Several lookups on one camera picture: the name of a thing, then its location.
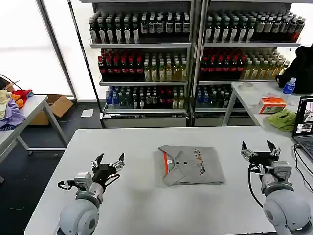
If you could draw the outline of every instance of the yellow cloth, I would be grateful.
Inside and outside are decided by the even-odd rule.
[[[7,90],[0,90],[0,118],[5,116],[6,104],[9,102],[12,93]]]

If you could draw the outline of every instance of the small box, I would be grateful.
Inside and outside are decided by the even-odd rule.
[[[258,105],[259,113],[261,114],[275,114],[282,111],[286,106],[286,102],[278,97],[262,98]]]

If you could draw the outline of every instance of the orange stripe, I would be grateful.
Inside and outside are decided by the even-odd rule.
[[[166,175],[168,175],[168,164],[167,164],[166,152],[164,152],[164,161],[165,161],[165,171],[166,171]]]

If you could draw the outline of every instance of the dark floor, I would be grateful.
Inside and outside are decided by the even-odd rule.
[[[80,117],[84,109],[94,109],[92,117]],[[77,129],[101,128],[96,103],[73,106],[61,119],[60,126],[68,139]],[[21,137],[30,147],[63,147],[51,126],[27,127]],[[62,153],[27,155],[18,144],[0,164],[0,235],[24,234],[33,211],[57,166]]]

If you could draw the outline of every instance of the water bottle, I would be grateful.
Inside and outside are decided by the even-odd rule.
[[[295,82],[296,82],[296,80],[297,80],[297,79],[296,79],[295,77],[291,78],[290,81],[287,82],[287,83],[285,84],[284,88],[283,88],[283,95],[282,95],[282,98],[283,98],[284,101],[285,101],[288,105],[290,105],[290,106],[292,106],[292,104],[288,101],[288,99],[289,99],[289,97],[291,96],[291,94],[292,94],[292,92],[293,92],[293,90],[294,90],[294,88],[295,88]]]

